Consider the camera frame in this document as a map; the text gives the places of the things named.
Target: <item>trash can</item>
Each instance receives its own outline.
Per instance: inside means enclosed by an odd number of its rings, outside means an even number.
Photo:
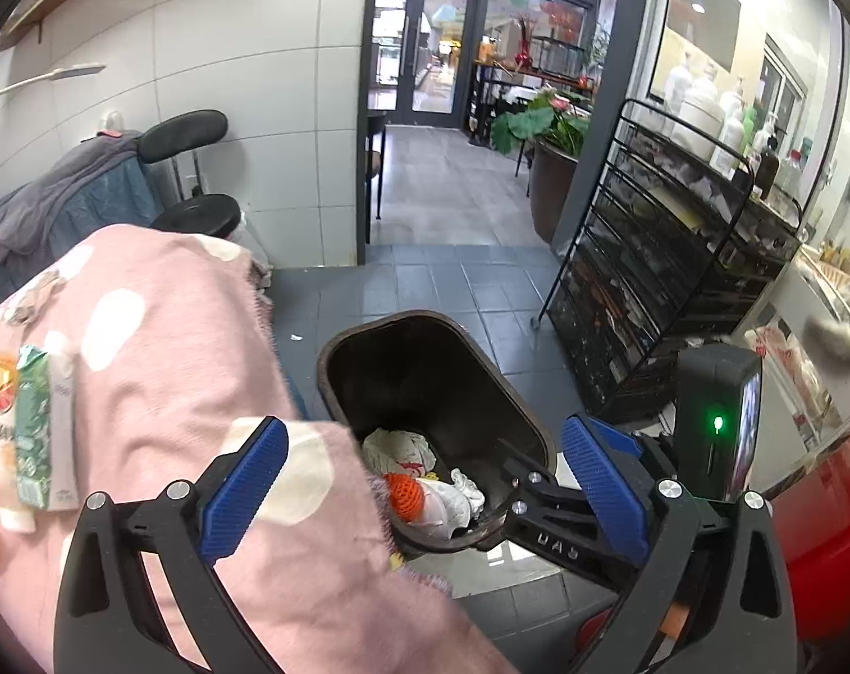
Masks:
[[[440,313],[402,312],[338,334],[320,352],[317,375],[329,414],[360,443],[379,427],[420,433],[441,481],[459,468],[485,494],[478,520],[449,540],[429,538],[391,511],[401,548],[455,553],[500,542],[512,492],[502,478],[501,439],[556,470],[547,429],[465,330]]]

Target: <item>double door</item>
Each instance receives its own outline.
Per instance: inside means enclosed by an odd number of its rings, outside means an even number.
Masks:
[[[475,9],[476,0],[374,0],[369,110],[389,124],[460,125]]]

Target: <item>white tiled wall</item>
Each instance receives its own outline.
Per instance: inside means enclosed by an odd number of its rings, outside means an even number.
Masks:
[[[0,197],[120,111],[144,130],[195,108],[229,117],[200,152],[279,267],[356,261],[355,149],[364,0],[70,0],[0,53],[0,88],[76,62],[96,76],[0,98]],[[190,160],[182,174],[193,173]]]

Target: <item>green drink package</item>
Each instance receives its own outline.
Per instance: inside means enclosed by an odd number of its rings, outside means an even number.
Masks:
[[[73,458],[73,357],[62,335],[22,345],[16,403],[16,490],[43,511],[79,508]]]

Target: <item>blue gripper pad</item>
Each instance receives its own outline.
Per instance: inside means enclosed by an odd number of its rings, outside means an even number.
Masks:
[[[286,459],[287,427],[274,418],[204,508],[199,552],[207,565],[238,548]]]
[[[633,450],[627,450],[630,444],[625,443],[633,439],[628,439],[612,427],[604,427],[597,421],[594,423],[611,448],[633,453]],[[621,436],[621,439],[607,441],[606,436],[610,432]],[[568,418],[563,424],[563,457],[587,496],[590,508],[597,515],[609,545],[634,565],[640,565],[650,552],[643,506],[615,469],[612,460],[599,447],[597,440],[575,417]]]

